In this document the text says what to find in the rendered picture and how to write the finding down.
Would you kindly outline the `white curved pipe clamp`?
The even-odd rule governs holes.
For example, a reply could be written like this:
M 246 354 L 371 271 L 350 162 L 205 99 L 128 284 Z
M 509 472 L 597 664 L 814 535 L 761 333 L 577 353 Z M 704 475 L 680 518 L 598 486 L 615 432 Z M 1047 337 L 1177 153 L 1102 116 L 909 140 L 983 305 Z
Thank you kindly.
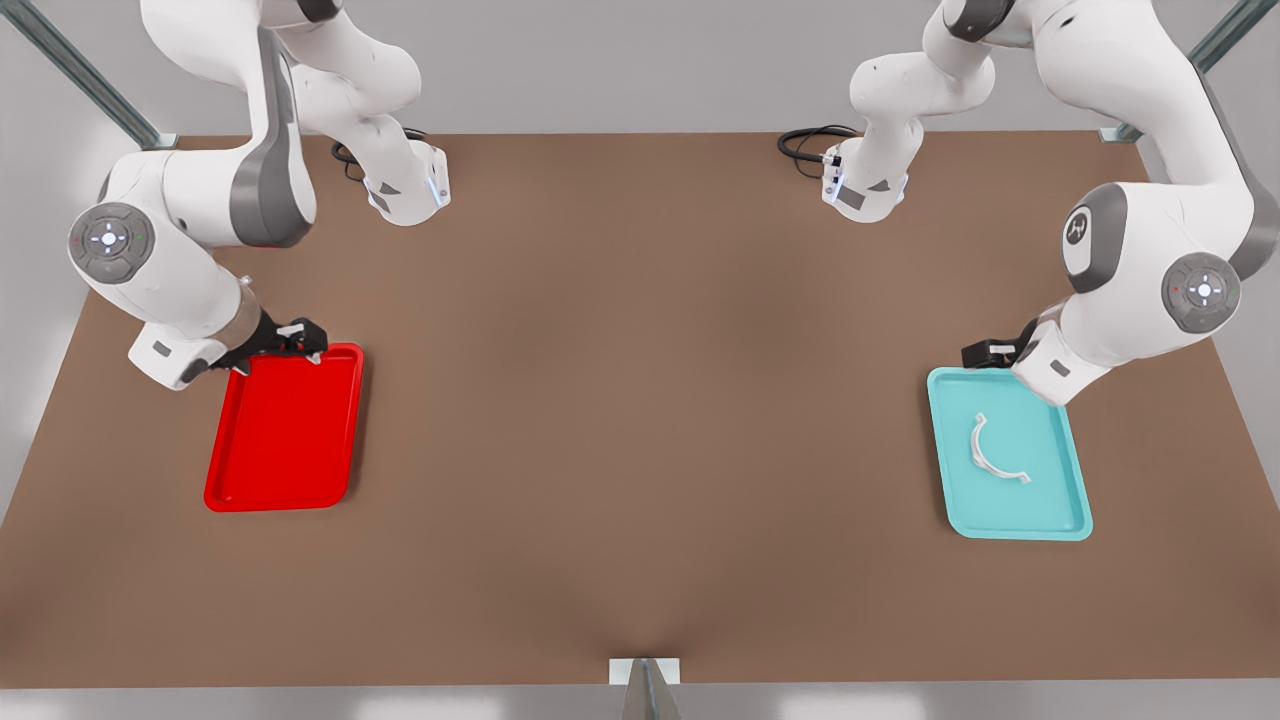
M 1033 479 L 1027 461 L 1005 436 L 987 414 L 977 413 L 968 441 L 972 464 L 995 479 L 1029 486 Z

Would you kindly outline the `red rectangular tray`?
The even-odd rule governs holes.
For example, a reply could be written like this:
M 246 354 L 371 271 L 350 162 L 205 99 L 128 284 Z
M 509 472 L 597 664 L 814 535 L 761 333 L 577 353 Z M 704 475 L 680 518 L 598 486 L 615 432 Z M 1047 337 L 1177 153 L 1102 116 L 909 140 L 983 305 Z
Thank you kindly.
M 215 512 L 326 509 L 349 484 L 364 350 L 334 343 L 319 363 L 262 355 L 230 373 L 204 491 Z

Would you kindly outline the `turquoise rectangular tray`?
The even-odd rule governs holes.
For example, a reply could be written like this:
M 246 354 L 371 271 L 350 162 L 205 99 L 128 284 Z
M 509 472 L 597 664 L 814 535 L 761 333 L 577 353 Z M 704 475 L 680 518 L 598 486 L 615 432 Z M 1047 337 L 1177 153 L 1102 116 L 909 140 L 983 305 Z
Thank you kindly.
M 946 514 L 960 536 L 1078 542 L 1092 534 L 1065 407 L 1007 369 L 936 368 L 925 388 Z

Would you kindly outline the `silver frame post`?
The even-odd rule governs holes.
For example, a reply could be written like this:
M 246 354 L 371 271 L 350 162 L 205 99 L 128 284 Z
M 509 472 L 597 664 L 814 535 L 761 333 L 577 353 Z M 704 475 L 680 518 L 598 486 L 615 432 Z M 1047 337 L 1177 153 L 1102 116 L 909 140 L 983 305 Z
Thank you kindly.
M 38 49 L 86 97 L 145 151 L 173 150 L 178 136 L 159 132 L 31 0 L 0 0 L 0 15 Z
M 680 659 L 609 660 L 609 684 L 626 685 L 620 720 L 682 720 L 671 692 L 678 683 Z
M 1208 73 L 1226 56 L 1280 0 L 1235 0 L 1224 17 L 1187 54 L 1201 73 Z M 1135 143 L 1143 132 L 1126 122 L 1098 129 L 1103 143 Z

